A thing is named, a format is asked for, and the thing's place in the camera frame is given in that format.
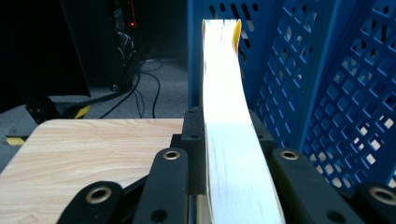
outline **electrical cable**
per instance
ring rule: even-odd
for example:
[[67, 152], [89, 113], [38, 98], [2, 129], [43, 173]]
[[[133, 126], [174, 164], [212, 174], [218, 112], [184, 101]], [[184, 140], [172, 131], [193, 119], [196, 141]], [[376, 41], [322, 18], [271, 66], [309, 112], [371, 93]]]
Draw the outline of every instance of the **electrical cable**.
[[113, 107], [111, 107], [111, 109], [109, 109], [104, 115], [102, 115], [99, 119], [103, 119], [105, 118], [108, 114], [110, 114], [114, 109], [116, 109], [119, 105], [121, 105], [125, 100], [127, 100], [135, 91], [137, 86], [140, 83], [140, 74], [141, 74], [141, 68], [142, 68], [142, 63], [139, 65], [138, 69], [137, 69], [137, 81], [136, 84], [132, 84], [132, 89], [131, 91], [124, 97], [122, 98], [116, 105], [114, 105]]
[[143, 70], [143, 71], [141, 71], [141, 72], [154, 72], [154, 71], [157, 71], [158, 69], [160, 69], [160, 68], [163, 67], [163, 61], [158, 60], [158, 59], [145, 60], [145, 61], [142, 61], [142, 62], [140, 62], [140, 63], [143, 64], [143, 63], [153, 63], [153, 62], [160, 62], [160, 66], [157, 67], [157, 68], [151, 69], [151, 70]]
[[116, 105], [114, 105], [113, 107], [111, 107], [111, 109], [109, 109], [104, 115], [102, 115], [99, 119], [103, 119], [105, 118], [107, 115], [109, 115], [111, 112], [113, 112], [113, 110], [115, 108], [117, 108], [119, 105], [121, 105], [126, 99], [128, 99], [132, 93], [134, 93], [134, 91], [136, 90], [136, 86], [139, 84], [140, 78], [137, 80], [136, 85], [133, 85], [131, 91], [124, 97], [122, 98]]
[[152, 75], [152, 74], [150, 74], [148, 72], [140, 72], [140, 73], [144, 74], [144, 75], [147, 75], [147, 76], [150, 76], [150, 77], [153, 77], [158, 83], [157, 93], [155, 95], [154, 102], [152, 103], [152, 109], [151, 109], [151, 115], [155, 119], [155, 106], [156, 106], [157, 101], [158, 101], [158, 96], [160, 95], [161, 82], [160, 82], [160, 80], [157, 77], [155, 77], [154, 75]]
[[[140, 95], [140, 100], [141, 100], [142, 105], [143, 105], [143, 110], [142, 110], [142, 112], [140, 112], [140, 105], [139, 105], [139, 101], [138, 101], [138, 99], [137, 99], [136, 92]], [[143, 118], [143, 115], [145, 114], [145, 109], [146, 109], [145, 101], [143, 100], [143, 95], [142, 95], [142, 93], [141, 93], [138, 89], [136, 89], [136, 92], [134, 93], [134, 98], [136, 99], [137, 112], [139, 113], [139, 117], [142, 119], [142, 118]]]

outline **blue plastic basket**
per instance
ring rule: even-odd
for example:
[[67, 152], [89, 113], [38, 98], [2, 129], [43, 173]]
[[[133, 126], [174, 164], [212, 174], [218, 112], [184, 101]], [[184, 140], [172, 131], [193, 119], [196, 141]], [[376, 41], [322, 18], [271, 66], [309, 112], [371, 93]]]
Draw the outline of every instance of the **blue plastic basket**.
[[336, 187], [396, 186], [396, 1], [350, 19], [320, 81], [300, 148]]
[[394, 0], [188, 4], [190, 106], [199, 104], [202, 19], [241, 19], [247, 104], [277, 146], [302, 151], [337, 188], [395, 187]]

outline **book pages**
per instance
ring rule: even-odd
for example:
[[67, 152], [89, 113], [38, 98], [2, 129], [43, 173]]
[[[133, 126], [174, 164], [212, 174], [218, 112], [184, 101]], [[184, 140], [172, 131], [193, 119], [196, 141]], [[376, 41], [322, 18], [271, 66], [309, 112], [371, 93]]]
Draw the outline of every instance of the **book pages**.
[[241, 21], [203, 21], [203, 108], [212, 223], [284, 223], [238, 63]]

